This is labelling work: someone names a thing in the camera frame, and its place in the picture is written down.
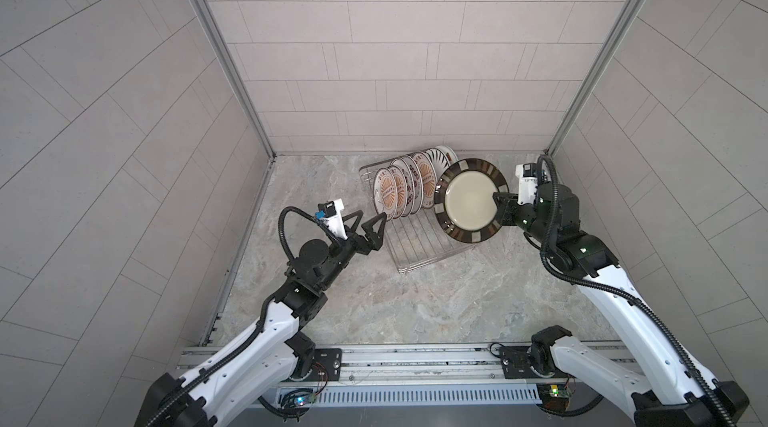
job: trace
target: wire dish rack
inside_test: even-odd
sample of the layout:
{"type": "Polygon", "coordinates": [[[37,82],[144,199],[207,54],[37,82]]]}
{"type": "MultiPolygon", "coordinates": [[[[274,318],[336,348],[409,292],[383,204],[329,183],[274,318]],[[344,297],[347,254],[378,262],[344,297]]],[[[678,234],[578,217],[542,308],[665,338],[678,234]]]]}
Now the wire dish rack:
{"type": "MultiPolygon", "coordinates": [[[[373,204],[373,180],[376,172],[382,167],[389,166],[396,158],[360,167],[362,188],[370,198],[371,204],[373,204]]],[[[400,273],[447,259],[474,247],[471,243],[457,242],[448,237],[440,228],[434,210],[423,208],[408,217],[387,221],[384,229],[384,245],[400,273]]]]}

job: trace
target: black and white plate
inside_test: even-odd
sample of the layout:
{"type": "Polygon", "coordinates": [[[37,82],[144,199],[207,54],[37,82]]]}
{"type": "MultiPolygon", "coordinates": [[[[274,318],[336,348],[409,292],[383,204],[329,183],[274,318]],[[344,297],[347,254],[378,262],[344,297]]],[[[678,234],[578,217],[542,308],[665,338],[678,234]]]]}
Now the black and white plate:
{"type": "Polygon", "coordinates": [[[459,160],[437,182],[437,221],[444,232],[459,242],[490,239],[502,228],[493,193],[508,191],[507,181],[492,163],[482,159],[459,160]]]}

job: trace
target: wire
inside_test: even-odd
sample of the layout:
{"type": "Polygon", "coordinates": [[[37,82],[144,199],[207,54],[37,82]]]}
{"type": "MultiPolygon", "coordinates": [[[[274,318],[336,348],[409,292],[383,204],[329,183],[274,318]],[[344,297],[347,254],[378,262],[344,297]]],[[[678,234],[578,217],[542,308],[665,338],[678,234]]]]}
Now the wire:
{"type": "Polygon", "coordinates": [[[584,280],[584,279],[577,279],[575,277],[569,277],[564,275],[563,273],[560,273],[555,268],[553,268],[549,264],[549,260],[547,259],[547,251],[549,250],[549,237],[552,235],[552,228],[554,226],[554,221],[556,219],[557,213],[558,213],[558,174],[557,171],[554,169],[554,162],[552,161],[552,158],[549,155],[542,154],[538,158],[537,162],[537,171],[539,175],[542,174],[542,167],[543,164],[547,163],[547,167],[549,169],[549,176],[551,178],[552,182],[552,207],[549,211],[549,220],[547,222],[547,230],[544,233],[544,239],[542,240],[542,249],[539,250],[539,257],[542,260],[542,264],[544,265],[544,268],[547,269],[547,272],[551,273],[552,276],[564,280],[565,282],[569,282],[575,285],[580,285],[582,287],[590,287],[592,289],[598,289],[602,290],[604,292],[608,292],[613,294],[617,297],[622,297],[623,299],[626,299],[630,305],[638,307],[648,318],[656,324],[656,326],[659,328],[662,334],[664,334],[664,337],[667,338],[670,345],[672,345],[672,348],[677,353],[677,355],[680,357],[680,361],[685,365],[685,368],[687,369],[690,376],[694,379],[696,384],[699,385],[701,390],[704,392],[704,395],[706,396],[707,400],[711,404],[711,406],[715,410],[716,416],[720,417],[720,420],[723,421],[723,423],[727,427],[736,427],[736,423],[731,418],[730,414],[726,410],[723,403],[720,401],[720,399],[717,397],[715,392],[710,389],[709,385],[704,380],[704,377],[701,375],[701,372],[696,367],[696,364],[690,359],[690,356],[688,356],[687,351],[683,347],[682,344],[680,344],[680,341],[677,340],[677,338],[674,336],[674,334],[669,330],[669,328],[664,325],[664,323],[661,321],[661,319],[656,315],[656,313],[650,309],[645,303],[640,300],[638,297],[633,296],[632,294],[625,292],[624,290],[617,289],[616,287],[604,285],[602,283],[597,282],[591,282],[590,280],[584,280]]]}

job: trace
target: black cable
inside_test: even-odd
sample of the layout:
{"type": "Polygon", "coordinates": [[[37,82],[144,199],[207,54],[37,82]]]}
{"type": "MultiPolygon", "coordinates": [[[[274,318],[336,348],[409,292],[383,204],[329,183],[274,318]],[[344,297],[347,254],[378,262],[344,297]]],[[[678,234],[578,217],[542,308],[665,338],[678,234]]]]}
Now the black cable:
{"type": "Polygon", "coordinates": [[[221,360],[216,362],[215,364],[211,365],[210,368],[206,369],[205,367],[201,368],[203,372],[198,374],[197,377],[195,377],[190,383],[188,383],[185,387],[183,387],[176,395],[171,397],[170,400],[168,400],[166,403],[163,403],[162,406],[159,408],[158,412],[155,413],[155,415],[152,416],[151,419],[149,419],[149,422],[147,422],[146,427],[152,427],[153,425],[156,425],[168,412],[170,407],[175,404],[179,399],[184,397],[186,394],[188,394],[192,389],[197,387],[199,384],[203,383],[204,381],[208,380],[208,378],[211,376],[211,374],[215,373],[217,370],[224,367],[229,361],[234,359],[237,355],[240,355],[251,343],[254,342],[257,336],[264,331],[264,322],[266,321],[266,312],[269,309],[270,303],[274,300],[275,294],[271,294],[269,297],[267,297],[264,300],[264,303],[261,304],[261,313],[259,319],[256,321],[256,327],[252,333],[248,336],[247,339],[243,341],[240,345],[237,345],[235,350],[232,352],[226,354],[221,360]]]}
{"type": "Polygon", "coordinates": [[[552,206],[549,211],[549,220],[547,223],[547,230],[544,233],[544,239],[542,240],[542,249],[539,250],[539,257],[542,259],[542,264],[544,265],[544,268],[547,269],[547,272],[551,273],[552,276],[564,280],[565,282],[569,282],[572,284],[580,285],[583,287],[590,287],[592,289],[598,289],[602,290],[604,292],[608,292],[613,294],[617,297],[622,297],[623,299],[626,299],[630,305],[638,307],[648,318],[656,324],[656,326],[659,328],[662,334],[664,334],[664,337],[667,338],[670,345],[672,345],[672,348],[677,353],[677,355],[680,357],[680,361],[685,365],[685,368],[687,369],[690,376],[696,381],[696,383],[699,385],[701,390],[704,392],[704,395],[706,396],[707,400],[711,405],[714,407],[717,416],[720,417],[720,420],[723,421],[723,423],[727,427],[736,427],[736,423],[731,418],[730,414],[726,410],[723,403],[720,401],[720,399],[717,397],[715,392],[710,389],[709,385],[704,380],[704,377],[701,375],[701,372],[699,369],[696,368],[696,365],[693,363],[693,361],[688,356],[688,353],[686,352],[683,345],[680,344],[680,341],[675,338],[673,333],[669,330],[669,328],[664,325],[664,323],[659,319],[659,317],[656,315],[656,313],[650,309],[645,303],[640,300],[638,297],[633,296],[632,294],[625,292],[624,290],[617,289],[616,287],[607,286],[602,283],[597,282],[591,282],[590,280],[584,280],[584,279],[577,279],[575,277],[569,277],[564,275],[563,273],[558,272],[555,268],[553,268],[547,259],[547,251],[549,250],[549,237],[552,235],[552,227],[554,225],[554,221],[558,214],[558,174],[554,169],[554,162],[552,161],[552,158],[549,155],[542,154],[538,158],[537,162],[537,171],[539,178],[541,178],[542,175],[542,167],[544,163],[547,163],[547,167],[549,169],[549,176],[551,178],[552,182],[552,206]]]}

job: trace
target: gray marble surface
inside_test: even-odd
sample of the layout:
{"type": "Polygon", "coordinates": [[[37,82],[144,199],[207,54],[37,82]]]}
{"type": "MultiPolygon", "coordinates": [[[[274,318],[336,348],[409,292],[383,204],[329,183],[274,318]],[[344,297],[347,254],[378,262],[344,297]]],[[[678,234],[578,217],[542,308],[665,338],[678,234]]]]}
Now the gray marble surface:
{"type": "MultiPolygon", "coordinates": [[[[496,165],[514,190],[514,166],[536,153],[477,153],[496,165]]],[[[264,298],[285,280],[286,258],[277,239],[284,206],[315,212],[318,202],[342,198],[346,212],[375,213],[363,191],[360,166],[388,156],[279,156],[216,332],[224,345],[259,315],[264,298]]],[[[306,240],[323,238],[312,223],[286,218],[295,254],[306,240]]],[[[327,304],[304,329],[318,344],[527,341],[559,324],[582,340],[618,336],[600,312],[570,284],[550,276],[522,232],[505,227],[454,257],[399,274],[385,249],[355,256],[326,292],[327,304]]]]}

